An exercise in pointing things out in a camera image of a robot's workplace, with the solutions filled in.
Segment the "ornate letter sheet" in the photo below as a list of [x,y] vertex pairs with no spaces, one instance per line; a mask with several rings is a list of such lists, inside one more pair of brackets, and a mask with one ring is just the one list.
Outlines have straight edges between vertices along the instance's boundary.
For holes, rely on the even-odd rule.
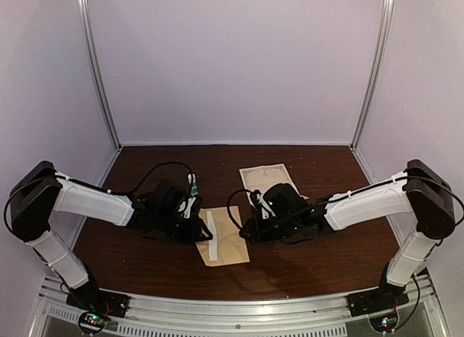
[[211,239],[208,241],[209,261],[216,262],[218,260],[218,240],[217,229],[215,226],[214,217],[211,211],[207,212],[207,227],[211,232]]
[[285,164],[262,165],[239,169],[243,187],[247,190],[258,190],[262,194],[278,183],[288,183],[298,192]]

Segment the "brown kraft envelope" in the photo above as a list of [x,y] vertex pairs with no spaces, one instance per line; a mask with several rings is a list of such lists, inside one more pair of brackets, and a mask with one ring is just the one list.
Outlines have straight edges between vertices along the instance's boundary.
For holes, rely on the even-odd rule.
[[211,209],[201,209],[199,216],[207,224],[207,212],[211,211],[214,217],[217,229],[217,251],[218,257],[216,262],[209,261],[208,241],[196,243],[198,252],[207,267],[220,267],[227,265],[237,265],[250,261],[246,241],[239,236],[239,229],[232,222],[228,211],[231,212],[234,220],[241,226],[239,208],[232,206],[217,207]]

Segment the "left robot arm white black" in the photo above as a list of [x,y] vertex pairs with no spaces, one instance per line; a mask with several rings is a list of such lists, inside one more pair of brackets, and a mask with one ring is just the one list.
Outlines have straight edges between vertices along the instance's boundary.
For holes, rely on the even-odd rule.
[[52,229],[54,212],[66,212],[130,230],[163,232],[182,244],[211,241],[214,236],[199,216],[202,199],[195,191],[162,179],[151,192],[115,192],[76,180],[49,161],[37,164],[11,191],[3,218],[7,230],[42,257],[65,283],[71,296],[89,311],[104,305],[104,294],[90,270]]

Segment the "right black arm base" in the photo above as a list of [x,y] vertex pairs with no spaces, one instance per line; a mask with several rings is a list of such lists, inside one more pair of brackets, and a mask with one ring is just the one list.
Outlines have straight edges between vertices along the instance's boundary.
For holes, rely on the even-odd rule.
[[394,286],[381,280],[377,288],[349,294],[347,303],[352,317],[394,309],[410,301],[405,286]]

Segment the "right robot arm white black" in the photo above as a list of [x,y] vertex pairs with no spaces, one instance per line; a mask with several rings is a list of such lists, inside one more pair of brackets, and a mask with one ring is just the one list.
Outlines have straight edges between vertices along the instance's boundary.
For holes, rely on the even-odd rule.
[[461,200],[450,185],[419,159],[379,183],[307,201],[288,183],[265,193],[250,192],[255,214],[239,228],[251,243],[286,241],[294,236],[310,240],[388,215],[413,213],[414,228],[385,266],[371,301],[386,309],[399,298],[409,279],[434,247],[460,224],[454,204]]

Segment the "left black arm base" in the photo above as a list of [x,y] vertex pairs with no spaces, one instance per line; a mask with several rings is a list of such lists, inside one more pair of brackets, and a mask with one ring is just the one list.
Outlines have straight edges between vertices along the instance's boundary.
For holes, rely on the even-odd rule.
[[124,318],[129,297],[100,289],[94,277],[79,288],[71,288],[66,304],[104,316]]

